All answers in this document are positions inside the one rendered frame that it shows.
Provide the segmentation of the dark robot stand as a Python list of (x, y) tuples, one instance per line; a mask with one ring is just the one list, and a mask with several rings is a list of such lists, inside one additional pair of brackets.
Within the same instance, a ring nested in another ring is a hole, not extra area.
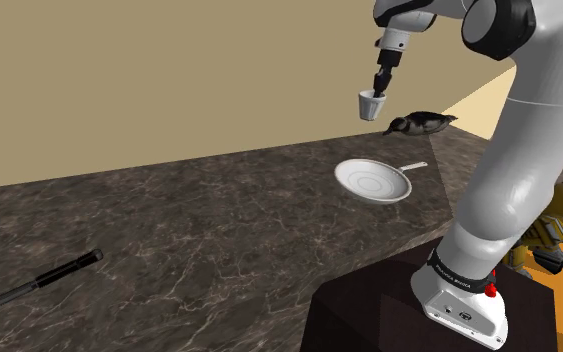
[(497, 289), (506, 304), (506, 342), (492, 351), (430, 321), (411, 275), (437, 239), (323, 283), (313, 294), (299, 352), (559, 352), (552, 289), (504, 265)]

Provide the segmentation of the black rod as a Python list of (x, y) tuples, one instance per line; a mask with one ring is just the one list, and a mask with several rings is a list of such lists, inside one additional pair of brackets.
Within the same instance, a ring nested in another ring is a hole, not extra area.
[(104, 255), (100, 249), (93, 249), (92, 251), (62, 264), (46, 273), (43, 273), (33, 280), (26, 282), (14, 289), (0, 294), (0, 306), (5, 305), (19, 297), (22, 297), (36, 289), (46, 287), (67, 275), (70, 275), (78, 270), (90, 266), (103, 259)]

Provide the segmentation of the dark duck figure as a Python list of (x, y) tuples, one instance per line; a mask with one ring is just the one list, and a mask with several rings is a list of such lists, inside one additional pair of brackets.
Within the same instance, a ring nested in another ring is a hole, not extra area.
[(438, 133), (456, 121), (454, 115), (444, 115), (429, 111), (416, 111), (404, 117), (393, 119), (383, 136), (400, 132), (407, 136), (420, 136)]

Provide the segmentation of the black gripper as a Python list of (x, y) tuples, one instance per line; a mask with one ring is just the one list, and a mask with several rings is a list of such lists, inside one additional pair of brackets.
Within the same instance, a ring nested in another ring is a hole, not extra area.
[(377, 64), (381, 66), (373, 79), (373, 96), (382, 97), (390, 84), (391, 69), (398, 67), (402, 58), (402, 52), (389, 49), (381, 49)]

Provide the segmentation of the white ribbed cup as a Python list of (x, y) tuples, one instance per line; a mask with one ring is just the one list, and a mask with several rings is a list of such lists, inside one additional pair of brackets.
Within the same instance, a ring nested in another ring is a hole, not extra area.
[(358, 93), (359, 117), (365, 121), (374, 121), (386, 99), (387, 96), (384, 93), (373, 89), (360, 91)]

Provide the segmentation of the white frying pan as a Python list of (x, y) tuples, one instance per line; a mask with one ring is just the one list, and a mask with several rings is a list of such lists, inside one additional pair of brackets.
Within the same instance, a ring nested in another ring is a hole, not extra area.
[(389, 205), (412, 193), (412, 183), (405, 171), (426, 166), (426, 162), (393, 167), (371, 159), (348, 159), (335, 167), (334, 176), (342, 189), (358, 200)]

